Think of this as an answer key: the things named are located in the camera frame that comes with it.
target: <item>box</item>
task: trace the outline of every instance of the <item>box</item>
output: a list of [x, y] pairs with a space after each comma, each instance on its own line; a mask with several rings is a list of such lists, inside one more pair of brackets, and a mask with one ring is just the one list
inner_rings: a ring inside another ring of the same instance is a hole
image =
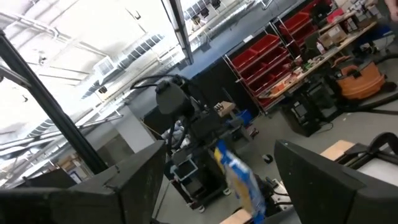
[[319, 37], [319, 41], [327, 49], [329, 49], [333, 45], [333, 41], [332, 41], [331, 37], [329, 36], [329, 33], [327, 33], [327, 32], [322, 34]]
[[327, 34], [329, 34], [331, 41], [334, 44], [339, 44], [347, 38], [346, 32], [343, 31], [340, 25], [335, 25], [327, 32]]

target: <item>gray floor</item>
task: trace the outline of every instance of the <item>gray floor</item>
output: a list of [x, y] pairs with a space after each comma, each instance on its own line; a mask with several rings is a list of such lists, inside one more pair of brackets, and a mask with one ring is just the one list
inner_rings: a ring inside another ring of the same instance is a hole
[[[398, 81], [398, 60], [390, 60], [380, 66], [391, 81]], [[381, 107], [385, 110], [398, 110], [398, 101]], [[294, 133], [282, 115], [276, 112], [271, 117], [260, 116], [254, 120], [254, 126], [260, 131], [255, 140], [238, 152], [243, 161], [261, 177], [279, 179], [275, 162], [267, 165], [261, 159], [261, 154], [273, 154], [276, 139], [286, 139], [314, 152], [320, 153], [340, 139], [351, 142], [369, 144], [380, 133], [392, 132], [398, 134], [398, 116], [351, 113], [343, 114], [333, 121], [333, 129], [324, 133], [314, 134], [306, 138]], [[217, 224], [239, 207], [234, 194], [221, 197], [206, 208], [204, 213], [192, 211], [173, 187], [169, 187], [157, 218], [170, 224]]]

